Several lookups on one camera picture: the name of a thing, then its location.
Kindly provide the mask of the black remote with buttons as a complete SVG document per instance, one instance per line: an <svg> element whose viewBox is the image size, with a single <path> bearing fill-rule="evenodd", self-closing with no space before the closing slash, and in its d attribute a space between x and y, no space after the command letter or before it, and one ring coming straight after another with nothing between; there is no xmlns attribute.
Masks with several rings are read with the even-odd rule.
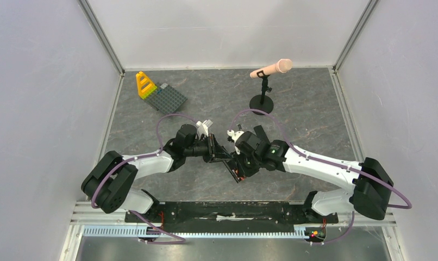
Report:
<svg viewBox="0 0 438 261"><path fill-rule="evenodd" d="M223 159L222 163L225 165L225 167L227 168L228 172L231 174L232 178L234 179L234 181L236 183L240 183L242 181L242 179L238 176L237 171L237 164L235 159Z"/></svg>

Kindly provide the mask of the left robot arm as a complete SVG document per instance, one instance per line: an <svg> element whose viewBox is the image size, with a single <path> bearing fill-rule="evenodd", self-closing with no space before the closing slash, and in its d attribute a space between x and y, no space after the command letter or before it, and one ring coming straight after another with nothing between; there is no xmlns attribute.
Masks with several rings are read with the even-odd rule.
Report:
<svg viewBox="0 0 438 261"><path fill-rule="evenodd" d="M231 159L214 134L199 134L196 126L184 124L161 151L139 156L107 152L84 179L81 190L91 199L93 208L107 214L117 209L132 210L146 222L152 222L159 215L157 201L148 192L133 189L133 182L149 175L175 171L188 157L201 157L206 163L225 163Z"/></svg>

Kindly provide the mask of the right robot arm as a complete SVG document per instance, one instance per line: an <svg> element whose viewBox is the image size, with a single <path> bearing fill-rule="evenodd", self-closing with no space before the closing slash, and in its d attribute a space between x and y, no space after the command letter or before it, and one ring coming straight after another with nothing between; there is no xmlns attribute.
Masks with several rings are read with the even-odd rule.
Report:
<svg viewBox="0 0 438 261"><path fill-rule="evenodd" d="M307 175L338 187L336 190L312 191L303 206L303 216L310 222L338 212L356 211L374 220L383 220L389 205L393 181L380 162L345 161L290 147L282 140L267 141L250 131L227 132L235 152L229 162L240 182L261 169Z"/></svg>

